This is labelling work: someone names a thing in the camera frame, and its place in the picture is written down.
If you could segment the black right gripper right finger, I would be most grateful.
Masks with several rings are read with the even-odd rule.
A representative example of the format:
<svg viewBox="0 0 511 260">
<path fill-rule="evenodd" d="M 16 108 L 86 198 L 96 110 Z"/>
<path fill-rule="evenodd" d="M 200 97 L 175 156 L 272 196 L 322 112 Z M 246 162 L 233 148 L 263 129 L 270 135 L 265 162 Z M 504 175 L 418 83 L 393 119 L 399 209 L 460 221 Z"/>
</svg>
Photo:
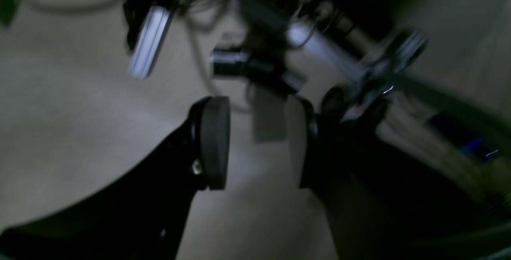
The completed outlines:
<svg viewBox="0 0 511 260">
<path fill-rule="evenodd" d="M 374 129 L 369 117 L 338 129 L 307 99 L 288 98 L 293 176 L 321 202 L 340 260 L 510 258 L 509 217 Z"/>
</svg>

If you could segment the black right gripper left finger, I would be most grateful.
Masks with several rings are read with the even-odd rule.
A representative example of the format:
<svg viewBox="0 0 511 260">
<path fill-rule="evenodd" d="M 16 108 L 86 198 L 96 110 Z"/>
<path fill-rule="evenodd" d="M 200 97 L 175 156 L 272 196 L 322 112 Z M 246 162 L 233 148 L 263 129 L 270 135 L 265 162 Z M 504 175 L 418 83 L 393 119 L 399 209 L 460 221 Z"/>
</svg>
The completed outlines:
<svg viewBox="0 0 511 260">
<path fill-rule="evenodd" d="M 124 176 L 66 209 L 5 229 L 2 260 L 174 260 L 197 192 L 226 187 L 230 126 L 228 97 L 200 99 Z"/>
</svg>

